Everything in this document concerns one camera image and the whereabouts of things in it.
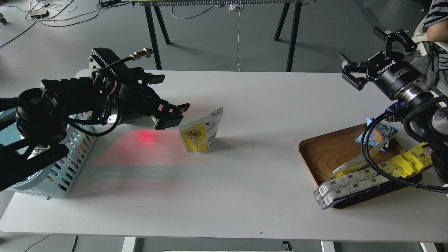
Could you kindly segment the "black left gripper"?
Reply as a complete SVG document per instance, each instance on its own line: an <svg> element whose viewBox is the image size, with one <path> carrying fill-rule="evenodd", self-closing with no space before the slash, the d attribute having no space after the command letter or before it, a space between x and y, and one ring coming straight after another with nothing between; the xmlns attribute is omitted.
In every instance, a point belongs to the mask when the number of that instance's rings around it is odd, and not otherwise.
<svg viewBox="0 0 448 252"><path fill-rule="evenodd" d="M152 116L155 130L179 126L190 104L166 103L150 85L162 83L165 75L147 73L143 68L131 68L136 77L136 88L128 90L121 109L120 124L128 124L145 116Z"/></svg>

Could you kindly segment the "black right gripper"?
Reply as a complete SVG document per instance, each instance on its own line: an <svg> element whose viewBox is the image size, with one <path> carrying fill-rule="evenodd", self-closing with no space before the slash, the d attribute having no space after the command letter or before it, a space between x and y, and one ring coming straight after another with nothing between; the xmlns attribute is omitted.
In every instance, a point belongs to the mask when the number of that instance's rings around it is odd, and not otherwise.
<svg viewBox="0 0 448 252"><path fill-rule="evenodd" d="M422 81L422 73L405 60L400 52L392 51L393 42L399 42L408 55L415 53L417 45L404 30L383 31L373 28L374 34L386 43L385 51L380 51L368 59L368 62L352 62L344 54L342 59L342 78L358 91L372 81L390 100L401 97L402 89L415 81ZM366 77L354 77L352 72L367 74Z"/></svg>

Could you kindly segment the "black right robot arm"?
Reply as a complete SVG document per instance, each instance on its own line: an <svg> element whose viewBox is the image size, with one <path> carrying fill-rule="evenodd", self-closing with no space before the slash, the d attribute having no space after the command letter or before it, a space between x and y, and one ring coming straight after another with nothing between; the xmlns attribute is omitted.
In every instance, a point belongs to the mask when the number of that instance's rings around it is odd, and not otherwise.
<svg viewBox="0 0 448 252"><path fill-rule="evenodd" d="M375 118L367 125L361 140L361 152L364 160L378 174L406 186L413 186L437 193L447 193L447 188L436 185L411 183L392 177L373 162L368 153L365 141L370 137L373 128L382 120L403 123L406 133L418 142L427 142L432 148L431 158L440 179L447 182L447 107L439 107L439 103L447 103L445 96L433 96L424 91L420 83L424 75L404 58L403 53L392 51L393 42L400 42L404 51L414 53L416 43L403 31L395 33L374 28L377 37L386 43L386 49L378 52L367 62L354 63L340 53L343 60L342 77L357 90L362 90L366 83L373 82L390 100L396 100L394 106Z"/></svg>

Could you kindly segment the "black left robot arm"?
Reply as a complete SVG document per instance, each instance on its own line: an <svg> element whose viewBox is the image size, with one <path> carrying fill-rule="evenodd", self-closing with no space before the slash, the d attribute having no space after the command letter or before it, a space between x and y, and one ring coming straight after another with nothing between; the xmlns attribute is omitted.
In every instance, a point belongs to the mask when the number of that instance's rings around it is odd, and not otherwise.
<svg viewBox="0 0 448 252"><path fill-rule="evenodd" d="M125 63L152 55L150 48L120 59L109 48L93 48L88 77L41 81L14 98L1 98L1 130L16 124L22 139L1 145L1 190L56 163L69 153L67 126L104 136L118 125L150 117L156 130L178 126L190 104L173 105L150 87L165 75L146 73Z"/></svg>

